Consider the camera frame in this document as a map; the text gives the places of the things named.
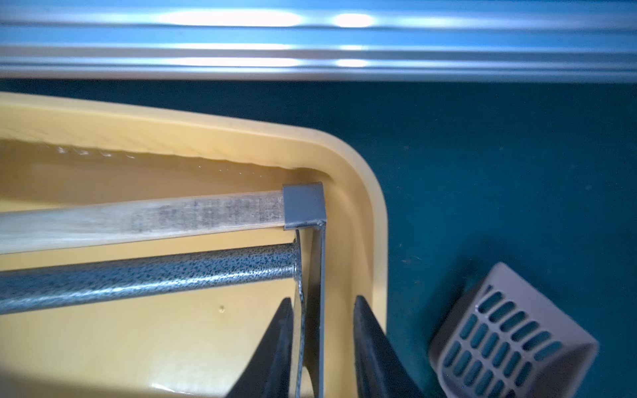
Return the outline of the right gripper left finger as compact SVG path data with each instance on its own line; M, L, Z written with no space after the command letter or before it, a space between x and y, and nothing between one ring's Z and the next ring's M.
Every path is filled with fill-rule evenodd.
M284 298L247 367L227 398L287 397L290 388L294 310L291 299Z

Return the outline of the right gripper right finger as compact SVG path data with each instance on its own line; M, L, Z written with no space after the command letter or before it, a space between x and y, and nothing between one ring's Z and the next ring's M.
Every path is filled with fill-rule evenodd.
M353 341L359 397L423 397L362 295L354 303Z

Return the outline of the wooden handle hoe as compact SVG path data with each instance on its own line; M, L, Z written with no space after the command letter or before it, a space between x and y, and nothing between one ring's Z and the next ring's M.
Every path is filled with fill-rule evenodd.
M280 227L312 233L310 263L302 264L305 300L303 374L323 396L327 212L323 185L277 191L119 202L1 215L1 252L76 249Z

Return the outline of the yellow plastic storage box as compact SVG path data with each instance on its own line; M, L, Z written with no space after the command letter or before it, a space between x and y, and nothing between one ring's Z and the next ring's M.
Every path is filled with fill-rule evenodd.
M315 129L49 96L1 95L1 209L270 191L321 182L324 394L356 393L353 303L387 318L388 215L373 171ZM292 280L1 318L4 397L222 397Z

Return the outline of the brown slotted plastic scoop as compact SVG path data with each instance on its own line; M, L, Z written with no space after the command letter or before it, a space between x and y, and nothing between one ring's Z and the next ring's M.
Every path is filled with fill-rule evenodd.
M431 341L448 397L573 397L598 341L504 263L465 293Z

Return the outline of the horizontal aluminium frame bar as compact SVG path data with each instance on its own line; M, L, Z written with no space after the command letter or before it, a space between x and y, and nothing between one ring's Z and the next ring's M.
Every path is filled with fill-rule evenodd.
M633 1L4 1L4 78L633 83Z

